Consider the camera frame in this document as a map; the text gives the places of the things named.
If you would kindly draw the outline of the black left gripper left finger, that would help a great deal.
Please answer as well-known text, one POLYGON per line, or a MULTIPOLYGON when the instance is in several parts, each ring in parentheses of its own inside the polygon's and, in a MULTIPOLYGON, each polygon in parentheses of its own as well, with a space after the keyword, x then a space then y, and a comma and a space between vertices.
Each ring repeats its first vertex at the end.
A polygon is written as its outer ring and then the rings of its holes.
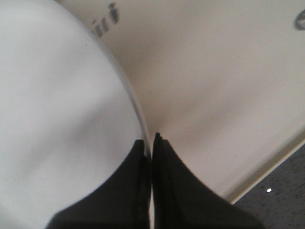
POLYGON ((91 194, 54 215, 49 229, 148 229, 151 180, 144 141, 91 194))

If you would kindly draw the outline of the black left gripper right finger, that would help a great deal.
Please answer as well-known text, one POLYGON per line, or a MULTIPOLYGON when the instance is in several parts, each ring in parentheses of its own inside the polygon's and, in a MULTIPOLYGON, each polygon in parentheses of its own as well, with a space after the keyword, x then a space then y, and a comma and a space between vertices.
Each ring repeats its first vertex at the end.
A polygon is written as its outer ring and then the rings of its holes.
POLYGON ((205 186, 156 133, 152 152, 156 229, 260 229, 262 223, 205 186))

